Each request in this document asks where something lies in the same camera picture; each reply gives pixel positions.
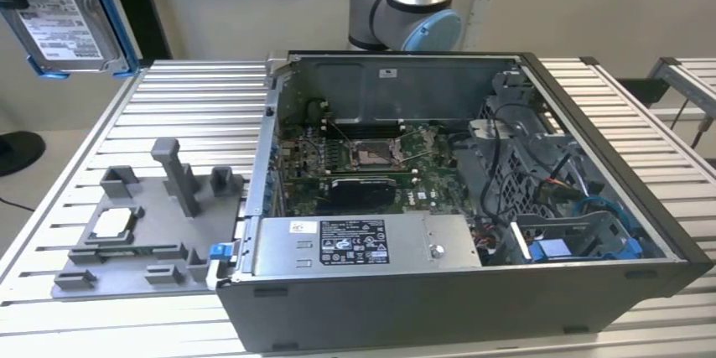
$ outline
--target open computer tower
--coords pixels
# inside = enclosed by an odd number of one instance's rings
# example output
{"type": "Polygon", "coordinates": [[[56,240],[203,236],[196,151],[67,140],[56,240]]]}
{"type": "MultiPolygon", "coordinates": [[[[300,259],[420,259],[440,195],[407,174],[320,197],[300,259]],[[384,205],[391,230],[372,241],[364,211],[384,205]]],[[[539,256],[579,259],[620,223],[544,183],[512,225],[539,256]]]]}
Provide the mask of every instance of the open computer tower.
{"type": "Polygon", "coordinates": [[[269,60],[233,259],[248,350],[601,330],[709,259],[532,54],[269,60]]]}

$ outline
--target blue cable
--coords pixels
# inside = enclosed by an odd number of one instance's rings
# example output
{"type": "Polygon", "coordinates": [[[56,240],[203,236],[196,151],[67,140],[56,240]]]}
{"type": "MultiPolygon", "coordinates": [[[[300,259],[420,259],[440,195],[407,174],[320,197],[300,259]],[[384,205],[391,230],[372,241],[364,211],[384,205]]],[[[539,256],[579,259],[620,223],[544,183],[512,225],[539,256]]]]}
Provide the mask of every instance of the blue cable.
{"type": "Polygon", "coordinates": [[[581,199],[575,205],[573,205],[573,208],[572,208],[572,215],[577,216],[581,212],[581,206],[589,202],[589,201],[599,201],[600,203],[603,203],[609,209],[612,209],[615,212],[616,212],[616,215],[619,216],[619,221],[623,223],[623,225],[627,227],[627,231],[631,231],[631,220],[629,218],[627,217],[627,214],[624,213],[624,210],[621,209],[621,207],[619,207],[619,205],[616,205],[615,203],[612,203],[611,201],[608,201],[607,199],[604,199],[603,197],[600,196],[589,196],[584,199],[581,199]]]}

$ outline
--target barcode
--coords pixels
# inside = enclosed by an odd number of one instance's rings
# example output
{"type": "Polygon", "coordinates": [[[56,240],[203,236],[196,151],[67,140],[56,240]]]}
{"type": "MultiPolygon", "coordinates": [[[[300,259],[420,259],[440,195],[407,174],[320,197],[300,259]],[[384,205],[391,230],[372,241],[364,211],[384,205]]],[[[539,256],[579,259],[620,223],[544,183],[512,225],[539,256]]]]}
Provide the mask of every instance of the barcode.
{"type": "Polygon", "coordinates": [[[96,52],[75,52],[75,56],[79,58],[99,58],[100,54],[96,52]]]}
{"type": "Polygon", "coordinates": [[[40,48],[67,48],[67,45],[61,42],[44,42],[40,44],[40,48]]]}
{"type": "Polygon", "coordinates": [[[20,17],[25,20],[29,20],[31,18],[40,18],[40,16],[35,12],[20,12],[20,17]]]}

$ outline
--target sticker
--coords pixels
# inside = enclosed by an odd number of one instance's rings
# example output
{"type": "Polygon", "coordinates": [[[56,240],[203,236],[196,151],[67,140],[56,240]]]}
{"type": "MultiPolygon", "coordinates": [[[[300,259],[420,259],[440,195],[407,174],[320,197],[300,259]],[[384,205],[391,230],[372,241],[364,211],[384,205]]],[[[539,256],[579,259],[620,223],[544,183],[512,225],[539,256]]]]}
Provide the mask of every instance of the sticker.
{"type": "Polygon", "coordinates": [[[383,220],[321,221],[320,239],[325,266],[391,262],[383,220]]]}
{"type": "Polygon", "coordinates": [[[380,69],[379,78],[381,79],[395,79],[399,76],[397,69],[380,69]]]}
{"type": "Polygon", "coordinates": [[[288,232],[292,234],[315,234],[317,221],[291,221],[288,232]]]}
{"type": "Polygon", "coordinates": [[[75,0],[27,0],[17,15],[47,60],[100,60],[101,52],[75,0]]]}

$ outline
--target slotted metal surface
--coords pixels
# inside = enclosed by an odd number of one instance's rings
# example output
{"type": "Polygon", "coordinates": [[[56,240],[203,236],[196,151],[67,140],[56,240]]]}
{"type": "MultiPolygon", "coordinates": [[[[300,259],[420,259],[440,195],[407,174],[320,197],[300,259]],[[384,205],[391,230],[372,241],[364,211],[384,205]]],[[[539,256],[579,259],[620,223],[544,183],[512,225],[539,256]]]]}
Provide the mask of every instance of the slotted metal surface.
{"type": "Polygon", "coordinates": [[[716,117],[716,59],[664,58],[649,77],[664,79],[709,117],[716,117]]]}
{"type": "MultiPolygon", "coordinates": [[[[579,59],[543,61],[655,195],[716,259],[715,172],[600,66],[587,66],[579,59]]],[[[159,62],[128,83],[0,262],[0,269],[8,268],[0,285],[4,356],[97,356],[99,351],[104,356],[145,357],[247,354],[213,295],[61,303],[51,300],[49,290],[53,272],[64,265],[67,247],[79,240],[101,195],[96,186],[101,167],[125,161],[141,167],[139,175],[163,175],[145,157],[155,135],[172,133],[183,138],[183,158],[197,164],[200,173],[221,161],[248,175],[263,109],[263,98],[256,94],[265,92],[261,72],[261,63],[159,62]],[[136,98],[145,91],[161,91],[167,97],[152,101],[136,98]],[[225,97],[203,97],[203,91],[225,92],[225,97]],[[195,97],[180,99],[179,93],[195,97]]],[[[447,355],[716,356],[716,269],[673,298],[641,302],[597,335],[312,356],[447,355]]]]}

